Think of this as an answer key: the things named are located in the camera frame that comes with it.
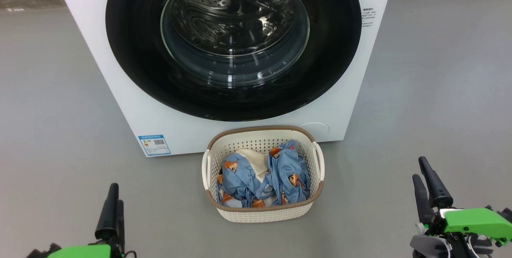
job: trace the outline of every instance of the blue and white sticker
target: blue and white sticker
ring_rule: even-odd
[[[147,156],[169,155],[170,150],[163,135],[139,136]]]

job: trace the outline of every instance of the perforated basket wall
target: perforated basket wall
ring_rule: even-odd
[[[238,149],[252,149],[262,154],[288,140],[297,141],[298,152],[306,160],[311,179],[311,193],[308,200],[300,203],[264,208],[229,208],[218,203],[216,177],[225,158]],[[203,157],[203,183],[206,194],[227,220],[240,223],[272,222],[287,220],[304,215],[313,201],[322,192],[324,179],[324,158],[314,138],[305,130],[293,126],[251,127],[223,132],[208,146]]]

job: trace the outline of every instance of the brown basket rim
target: brown basket rim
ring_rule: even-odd
[[[216,141],[218,141],[220,138],[222,138],[224,136],[228,136],[231,134],[244,133],[244,132],[256,132],[256,131],[266,131],[266,130],[297,131],[297,132],[300,132],[300,133],[304,134],[305,136],[307,136],[309,138],[309,140],[311,141],[311,143],[315,142],[315,139],[313,138],[313,136],[311,134],[309,134],[309,132],[307,132],[306,130],[304,130],[300,127],[296,127],[296,126],[259,126],[259,127],[246,127],[246,128],[239,128],[239,129],[224,131],[224,132],[218,134],[217,136],[215,136],[210,141],[210,143],[208,144],[208,150],[210,150],[212,148],[213,144]],[[210,192],[210,189],[206,190],[206,196],[208,196],[208,199],[210,200],[210,202],[212,202],[212,204],[217,209],[220,209],[223,211],[227,211],[227,212],[265,212],[265,211],[291,209],[291,208],[301,207],[301,206],[305,206],[307,204],[313,203],[320,196],[320,193],[322,192],[323,187],[324,187],[324,181],[320,181],[320,183],[318,184],[318,190],[316,191],[316,193],[306,201],[302,201],[299,203],[293,203],[293,204],[287,204],[287,205],[280,205],[280,206],[262,207],[262,208],[232,208],[232,207],[223,206],[219,202],[215,201],[215,199],[212,196],[212,193]]]

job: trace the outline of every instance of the black cable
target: black cable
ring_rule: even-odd
[[[133,250],[124,253],[124,257],[126,258],[126,256],[128,256],[128,254],[133,254],[133,258],[137,258],[137,253]]]

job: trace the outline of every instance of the blue clothing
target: blue clothing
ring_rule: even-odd
[[[221,181],[218,181],[219,203],[233,207],[239,205],[234,201],[238,200],[242,207],[264,207],[262,200],[275,195],[273,205],[309,198],[309,174],[304,157],[297,152],[296,141],[290,140],[272,149],[268,154],[268,168],[269,172],[260,182],[245,156],[238,153],[228,156],[222,167]]]

